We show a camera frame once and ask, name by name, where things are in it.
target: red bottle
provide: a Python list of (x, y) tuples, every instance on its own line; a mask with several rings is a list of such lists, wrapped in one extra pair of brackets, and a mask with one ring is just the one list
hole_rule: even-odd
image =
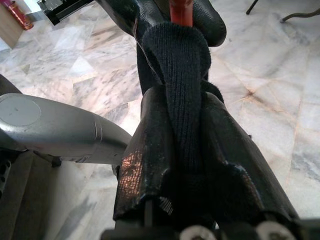
[(171, 22), (182, 26), (193, 25), (193, 0), (170, 0)]
[(32, 29), (34, 24), (30, 19), (19, 9), (15, 1), (11, 0), (0, 0), (0, 2), (6, 7), (6, 9), (11, 13), (11, 15), (16, 19), (20, 26), (24, 30)]

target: red tube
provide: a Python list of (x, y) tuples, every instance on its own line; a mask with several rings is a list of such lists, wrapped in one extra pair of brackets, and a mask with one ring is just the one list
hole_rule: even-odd
[(193, 25), (193, 0), (170, 0), (171, 22), (182, 26)]

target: floor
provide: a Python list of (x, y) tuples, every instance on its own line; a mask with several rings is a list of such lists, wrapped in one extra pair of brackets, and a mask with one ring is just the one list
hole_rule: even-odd
[[(227, 38), (211, 48), (210, 82), (252, 135), (302, 218), (320, 217), (320, 16), (317, 0), (211, 0)], [(140, 118), (135, 40), (93, 3), (57, 26), (35, 23), (0, 44), (0, 73), (23, 93), (97, 113), (133, 134)], [(112, 228), (117, 181), (108, 166), (64, 162), (51, 172), (43, 240), (98, 239)]]

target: marble floor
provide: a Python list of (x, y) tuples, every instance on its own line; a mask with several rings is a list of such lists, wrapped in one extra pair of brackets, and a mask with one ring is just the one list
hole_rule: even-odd
[[(210, 82), (252, 135), (302, 218), (320, 218), (320, 16), (317, 0), (211, 0), (227, 37), (211, 48)], [(25, 31), (0, 47), (0, 73), (24, 94), (99, 114), (133, 134), (142, 98), (135, 40), (96, 3), (57, 26)], [(99, 239), (111, 228), (117, 181), (104, 165), (64, 162), (51, 172), (43, 240)]]

